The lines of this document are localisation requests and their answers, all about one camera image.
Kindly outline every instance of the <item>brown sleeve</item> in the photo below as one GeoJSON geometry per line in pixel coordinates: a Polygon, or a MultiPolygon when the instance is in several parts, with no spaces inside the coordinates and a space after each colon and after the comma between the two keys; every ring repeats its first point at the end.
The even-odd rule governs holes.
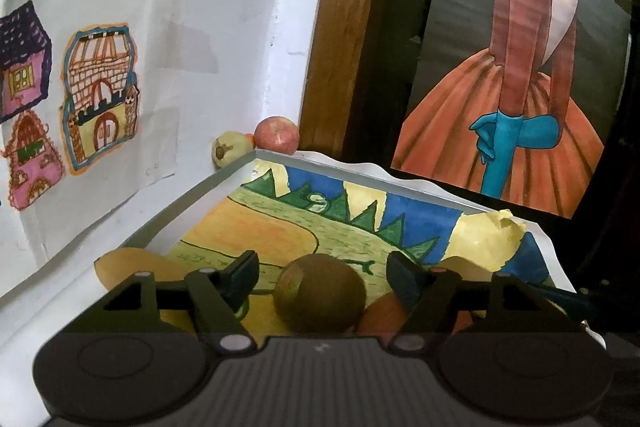
{"type": "Polygon", "coordinates": [[[569,105],[571,81],[574,77],[575,51],[575,16],[569,29],[562,37],[558,47],[554,50],[551,65],[551,90],[549,93],[548,113],[558,120],[560,132],[558,141],[564,128],[564,117],[569,105]]]}
{"type": "Polygon", "coordinates": [[[507,52],[498,105],[507,116],[523,114],[545,11],[548,11],[548,0],[510,0],[507,52]]]}

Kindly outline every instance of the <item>wooden door frame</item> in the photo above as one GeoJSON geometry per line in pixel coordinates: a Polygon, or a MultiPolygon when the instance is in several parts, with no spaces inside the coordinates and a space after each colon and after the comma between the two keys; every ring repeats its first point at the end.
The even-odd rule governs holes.
{"type": "Polygon", "coordinates": [[[300,149],[340,159],[371,0],[320,0],[300,117],[300,149]]]}

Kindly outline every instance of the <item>child's drawing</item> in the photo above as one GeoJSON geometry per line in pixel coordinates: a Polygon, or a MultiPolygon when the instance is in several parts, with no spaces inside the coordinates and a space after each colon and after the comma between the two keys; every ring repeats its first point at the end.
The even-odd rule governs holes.
{"type": "Polygon", "coordinates": [[[32,1],[0,18],[0,122],[49,94],[51,40],[32,1]]]}
{"type": "Polygon", "coordinates": [[[24,210],[58,183],[65,167],[58,150],[47,137],[49,125],[28,109],[14,123],[11,139],[2,151],[9,160],[9,203],[24,210]]]}
{"type": "MultiPolygon", "coordinates": [[[[261,265],[256,291],[264,293],[294,259],[327,253],[359,272],[371,302],[389,291],[385,271],[391,251],[419,264],[439,263],[461,215],[454,208],[256,160],[253,180],[213,208],[169,257],[222,268],[255,250],[261,265]]],[[[502,270],[529,282],[548,277],[530,233],[502,270]]]]}
{"type": "Polygon", "coordinates": [[[135,136],[140,95],[135,60],[125,25],[80,31],[69,44],[62,131],[72,174],[135,136]]]}

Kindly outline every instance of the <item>kiwi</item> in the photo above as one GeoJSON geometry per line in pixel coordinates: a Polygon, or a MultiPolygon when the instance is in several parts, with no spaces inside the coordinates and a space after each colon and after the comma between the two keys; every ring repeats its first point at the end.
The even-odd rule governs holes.
{"type": "Polygon", "coordinates": [[[358,322],[366,301],[356,270],[325,253],[289,263],[273,292],[276,313],[296,333],[344,333],[358,322]]]}

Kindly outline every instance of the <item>wrinkled paper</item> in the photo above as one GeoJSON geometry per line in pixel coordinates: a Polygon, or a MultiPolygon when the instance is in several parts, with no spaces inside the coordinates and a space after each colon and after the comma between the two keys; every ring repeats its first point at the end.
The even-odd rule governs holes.
{"type": "Polygon", "coordinates": [[[0,295],[174,172],[187,0],[0,0],[0,295]]]}

